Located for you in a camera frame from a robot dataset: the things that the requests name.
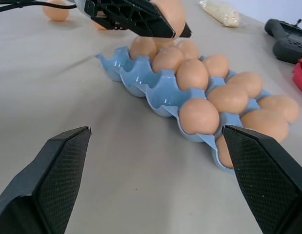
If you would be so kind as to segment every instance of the blue egg tray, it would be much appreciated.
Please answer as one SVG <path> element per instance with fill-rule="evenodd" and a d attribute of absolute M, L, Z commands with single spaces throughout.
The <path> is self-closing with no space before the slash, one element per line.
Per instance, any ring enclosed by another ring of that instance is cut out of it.
<path fill-rule="evenodd" d="M 180 132 L 190 141 L 205 142 L 212 149 L 212 156 L 217 166 L 226 172 L 234 173 L 233 169 L 226 168 L 222 165 L 218 158 L 216 139 L 221 135 L 221 128 L 224 125 L 235 125 L 242 127 L 240 117 L 247 112 L 260 109 L 257 101 L 270 96 L 263 90 L 256 99 L 250 99 L 246 109 L 239 116 L 231 113 L 220 114 L 220 124 L 214 135 L 195 134 L 189 135 L 185 133 L 180 125 L 178 111 L 181 106 L 191 98 L 204 98 L 217 86 L 225 85 L 225 83 L 236 73 L 229 71 L 225 79 L 219 77 L 211 77 L 207 90 L 190 89 L 181 91 L 176 82 L 174 71 L 162 70 L 154 73 L 151 68 L 149 57 L 139 56 L 136 60 L 132 60 L 129 56 L 129 48 L 121 47 L 116 49 L 111 59 L 99 54 L 96 56 L 103 69 L 113 81 L 122 82 L 128 91 L 137 97 L 146 97 L 146 100 L 155 113 L 163 117 L 174 116 Z"/>

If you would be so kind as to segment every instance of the red object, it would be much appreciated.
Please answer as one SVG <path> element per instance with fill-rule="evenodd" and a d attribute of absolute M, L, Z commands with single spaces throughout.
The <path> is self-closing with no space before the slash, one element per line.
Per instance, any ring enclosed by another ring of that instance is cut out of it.
<path fill-rule="evenodd" d="M 302 92 L 302 58 L 293 69 L 293 81 Z"/>

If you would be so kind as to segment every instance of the robotic hand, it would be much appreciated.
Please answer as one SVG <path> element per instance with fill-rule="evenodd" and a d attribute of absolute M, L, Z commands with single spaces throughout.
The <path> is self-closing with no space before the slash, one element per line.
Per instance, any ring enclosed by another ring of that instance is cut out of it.
<path fill-rule="evenodd" d="M 78 8 L 83 14 L 109 30 L 131 30 L 142 37 L 173 38 L 176 34 L 160 10 L 150 0 L 68 0 L 69 6 L 36 0 L 0 0 L 0 12 L 31 5 L 61 9 Z M 180 37 L 189 38 L 187 24 Z"/>
<path fill-rule="evenodd" d="M 222 133 L 262 233 L 302 234 L 302 167 L 271 137 L 235 126 Z M 81 127 L 46 142 L 1 194 L 0 234 L 65 233 L 90 136 Z"/>

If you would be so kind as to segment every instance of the table surface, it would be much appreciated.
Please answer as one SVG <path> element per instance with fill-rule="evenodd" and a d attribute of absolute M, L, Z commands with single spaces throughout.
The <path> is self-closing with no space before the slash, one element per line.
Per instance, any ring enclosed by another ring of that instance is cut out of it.
<path fill-rule="evenodd" d="M 272 54 L 263 24 L 243 17 L 224 28 L 196 0 L 185 4 L 204 55 L 228 55 L 236 72 L 255 71 L 273 94 L 302 108 L 292 64 Z M 129 45 L 131 32 L 98 32 L 78 10 L 64 23 L 40 7 L 0 14 L 0 193 L 52 136 L 90 125 L 81 189 L 68 234 L 259 234 L 236 179 L 173 118 L 156 115 L 104 73 L 94 55 Z M 284 148 L 302 165 L 302 111 Z"/>

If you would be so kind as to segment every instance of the egg tray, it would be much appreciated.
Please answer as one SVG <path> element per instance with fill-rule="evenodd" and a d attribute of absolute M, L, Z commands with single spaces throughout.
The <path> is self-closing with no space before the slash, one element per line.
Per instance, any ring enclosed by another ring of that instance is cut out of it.
<path fill-rule="evenodd" d="M 146 97 L 148 104 L 156 114 L 163 117 L 174 116 L 184 137 L 193 142 L 205 142 L 208 144 L 212 149 L 212 156 L 216 165 L 228 173 L 234 173 L 233 169 L 223 166 L 220 162 L 215 141 L 221 135 L 222 126 L 235 125 L 242 127 L 240 116 L 231 113 L 221 113 L 220 124 L 214 135 L 189 135 L 182 130 L 178 111 L 191 98 L 206 99 L 206 96 L 217 86 L 225 85 L 236 74 L 235 72 L 229 70 L 225 79 L 211 77 L 206 91 L 199 89 L 181 91 L 177 86 L 174 71 L 162 70 L 159 73 L 154 73 L 149 57 L 138 56 L 135 60 L 132 60 L 129 56 L 128 47 L 116 49 L 111 59 L 107 59 L 102 54 L 97 55 L 96 58 L 99 59 L 103 69 L 113 81 L 122 82 L 134 96 Z M 205 58 L 206 56 L 201 56 L 200 60 L 202 61 Z M 270 95 L 267 91 L 262 90 L 256 99 L 249 99 L 248 105 L 241 116 L 250 111 L 260 109 L 257 101 Z"/>

